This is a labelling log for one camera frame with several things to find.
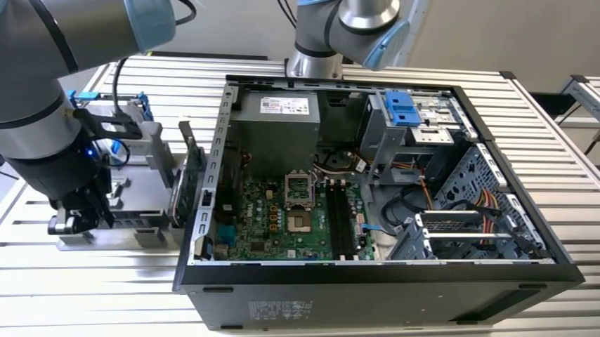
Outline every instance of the green circuit board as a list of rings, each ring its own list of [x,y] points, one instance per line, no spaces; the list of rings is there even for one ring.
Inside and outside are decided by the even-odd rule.
[[[360,188],[348,188],[346,196],[348,211],[352,213],[350,205],[357,205],[358,201],[362,203]],[[286,210],[285,181],[248,180],[244,184],[235,243],[229,246],[227,260],[333,260],[324,184],[316,185],[314,197],[310,212],[302,209]],[[364,208],[360,208],[354,211],[366,218]],[[350,216],[350,222],[354,234],[360,230],[356,215]],[[358,237],[354,236],[354,239],[358,245]],[[357,252],[360,260],[373,259],[369,235],[366,243],[366,248]]]

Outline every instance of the robotic arm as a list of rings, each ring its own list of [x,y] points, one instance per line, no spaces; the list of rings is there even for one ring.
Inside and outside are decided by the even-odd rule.
[[[342,56],[370,70],[389,66],[411,30],[401,0],[298,0],[289,77],[341,79]]]
[[[0,154],[64,211],[51,234],[114,222],[110,168],[92,153],[92,141],[110,135],[71,106],[58,78],[147,51],[174,34],[169,0],[0,0]],[[130,120],[109,122],[125,127],[119,138],[142,136]]]
[[[409,29],[399,11],[400,0],[298,0],[288,76],[340,78],[341,55],[382,69]],[[0,154],[59,210],[50,234],[113,225],[111,171],[91,149],[98,139],[142,136],[131,119],[72,107],[58,78],[145,53],[187,21],[170,0],[0,0]]]

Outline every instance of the power supply label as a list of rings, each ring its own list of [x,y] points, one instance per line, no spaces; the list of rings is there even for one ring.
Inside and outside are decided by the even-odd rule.
[[[309,319],[313,310],[312,300],[253,300],[248,304],[256,321]]]
[[[309,98],[264,97],[262,114],[309,114]]]

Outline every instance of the slotted metal surface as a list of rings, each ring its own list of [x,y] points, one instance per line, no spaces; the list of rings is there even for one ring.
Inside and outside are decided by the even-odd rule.
[[[99,70],[88,90],[110,93],[113,69]],[[150,95],[174,152],[185,151],[181,119],[190,120],[199,145],[209,149],[226,74],[282,76],[284,65],[159,57],[127,62],[119,93]],[[464,87],[587,281],[495,326],[269,334],[600,336],[599,173],[519,82],[497,72],[396,68],[374,73],[358,66],[346,66],[345,77]],[[0,336],[206,336],[187,297],[171,293],[178,251],[60,252],[56,238],[46,234],[52,214],[44,196],[20,181],[0,204]]]

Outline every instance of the motherboard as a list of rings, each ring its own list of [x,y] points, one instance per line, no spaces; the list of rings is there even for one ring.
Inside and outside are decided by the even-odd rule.
[[[217,258],[373,259],[372,239],[361,228],[366,214],[357,185],[304,181],[290,174],[285,180],[246,180],[242,193],[235,226],[219,226]]]

